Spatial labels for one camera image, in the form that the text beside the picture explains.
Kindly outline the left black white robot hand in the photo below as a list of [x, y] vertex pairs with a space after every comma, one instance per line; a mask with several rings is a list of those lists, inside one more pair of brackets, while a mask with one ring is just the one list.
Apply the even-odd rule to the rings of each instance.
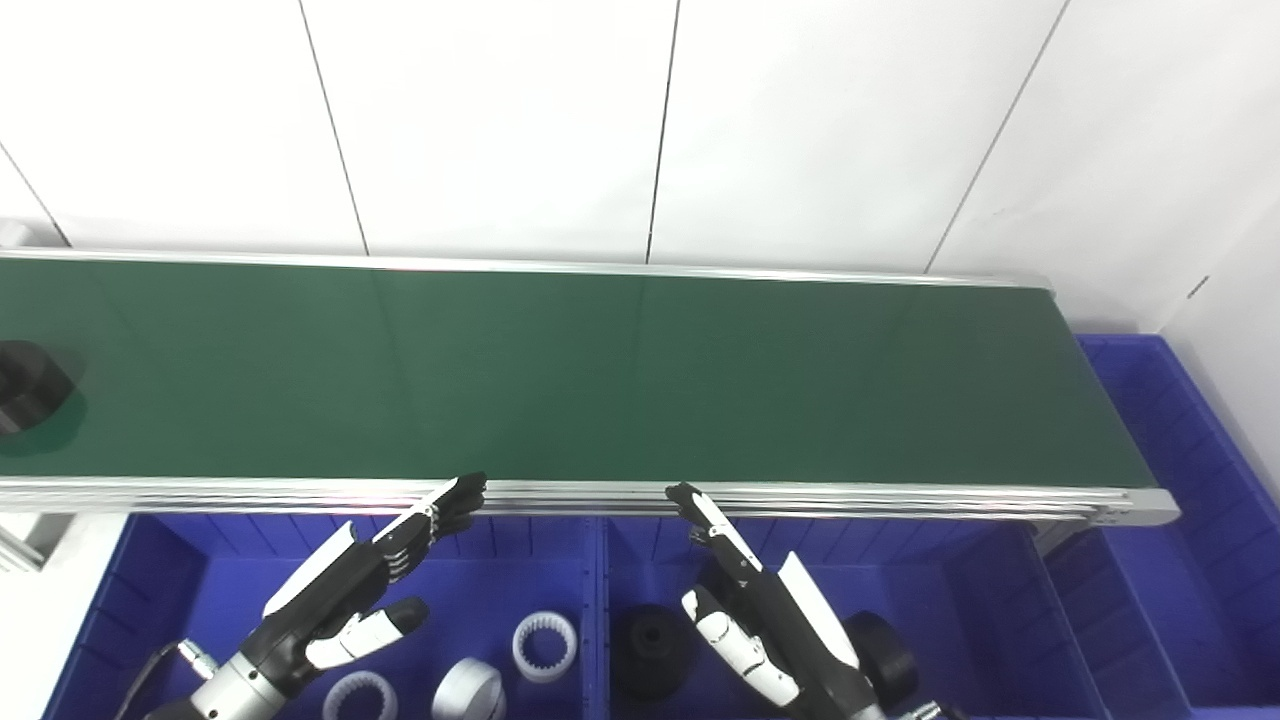
[[340, 527], [266, 602], [239, 644], [251, 682], [294, 698], [321, 673], [352, 664], [415, 633], [430, 609], [416, 596], [381, 606], [433, 546], [471, 527], [488, 475], [456, 477], [416, 501], [370, 539]]

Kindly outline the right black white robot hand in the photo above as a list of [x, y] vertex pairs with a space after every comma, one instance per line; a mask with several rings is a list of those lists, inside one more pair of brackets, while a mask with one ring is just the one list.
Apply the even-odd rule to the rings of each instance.
[[745, 625], [703, 584], [682, 596], [696, 633], [722, 661], [786, 717], [883, 719], [852, 642], [797, 555], [773, 571], [709, 495], [678, 483], [666, 497], [756, 619]]

